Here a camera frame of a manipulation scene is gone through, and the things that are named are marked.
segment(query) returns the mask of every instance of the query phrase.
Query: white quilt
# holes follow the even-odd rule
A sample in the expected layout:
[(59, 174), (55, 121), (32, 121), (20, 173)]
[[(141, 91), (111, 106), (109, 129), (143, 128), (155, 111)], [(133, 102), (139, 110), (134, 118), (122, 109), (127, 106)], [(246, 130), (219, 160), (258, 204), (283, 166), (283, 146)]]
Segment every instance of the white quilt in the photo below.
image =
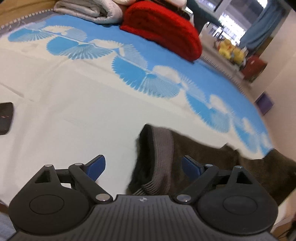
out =
[(122, 22), (122, 8), (112, 0), (61, 0), (55, 4), (54, 11), (98, 24), (110, 24)]

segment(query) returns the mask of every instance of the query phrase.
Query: wooden bed frame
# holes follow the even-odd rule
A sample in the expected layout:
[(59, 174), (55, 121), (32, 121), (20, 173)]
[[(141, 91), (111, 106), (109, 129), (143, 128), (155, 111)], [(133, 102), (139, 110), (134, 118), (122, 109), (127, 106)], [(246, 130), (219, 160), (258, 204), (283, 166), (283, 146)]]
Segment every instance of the wooden bed frame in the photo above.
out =
[(4, 0), (0, 4), (0, 26), (14, 19), (53, 8), (57, 0)]

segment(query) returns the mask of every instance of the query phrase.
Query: red bag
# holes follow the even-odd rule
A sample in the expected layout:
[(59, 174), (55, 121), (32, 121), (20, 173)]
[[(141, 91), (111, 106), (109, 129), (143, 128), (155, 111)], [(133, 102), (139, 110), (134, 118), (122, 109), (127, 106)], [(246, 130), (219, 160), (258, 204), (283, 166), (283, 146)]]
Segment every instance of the red bag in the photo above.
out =
[(265, 69), (267, 63), (253, 55), (248, 58), (245, 68), (241, 71), (244, 79), (253, 82)]
[(149, 1), (131, 5), (120, 29), (152, 40), (188, 61), (201, 56), (202, 45), (195, 27), (171, 10)]

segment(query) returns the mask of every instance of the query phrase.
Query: white wall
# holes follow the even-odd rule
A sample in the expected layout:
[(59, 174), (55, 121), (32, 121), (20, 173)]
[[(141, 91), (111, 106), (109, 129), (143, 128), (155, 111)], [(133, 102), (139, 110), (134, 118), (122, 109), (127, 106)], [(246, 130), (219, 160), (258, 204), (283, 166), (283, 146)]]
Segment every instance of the white wall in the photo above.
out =
[(281, 21), (279, 22), (279, 24), (276, 26), (276, 28), (274, 29), (274, 31), (271, 33), (270, 37), (274, 38), (275, 35), (278, 33), (278, 31), (280, 30), (280, 28), (282, 27), (283, 23), (286, 21), (289, 12), (291, 11), (291, 8), (287, 9), (286, 14), (284, 15), (284, 17), (281, 19)]
[(261, 55), (268, 62), (266, 69), (255, 80), (251, 94), (257, 99), (284, 70), (296, 53), (296, 13), (291, 10), (282, 27)]
[[(291, 10), (282, 27), (261, 55), (268, 62), (255, 80), (251, 94), (257, 99), (266, 91), (274, 101), (264, 115), (277, 149), (296, 161), (296, 12)], [(296, 191), (282, 203), (279, 219), (293, 215)]]

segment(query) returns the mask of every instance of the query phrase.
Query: bedspread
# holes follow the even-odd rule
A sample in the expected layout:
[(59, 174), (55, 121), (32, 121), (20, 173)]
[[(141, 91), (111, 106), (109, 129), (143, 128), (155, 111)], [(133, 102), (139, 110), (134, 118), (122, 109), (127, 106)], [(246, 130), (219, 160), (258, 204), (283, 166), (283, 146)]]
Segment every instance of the bedspread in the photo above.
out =
[(122, 194), (146, 123), (248, 158), (271, 148), (256, 108), (200, 60), (190, 63), (118, 26), (67, 15), (25, 25), (0, 38), (0, 102), (13, 102), (11, 130), (0, 136), (0, 199), (9, 203), (45, 164), (56, 169), (98, 154), (102, 188)]

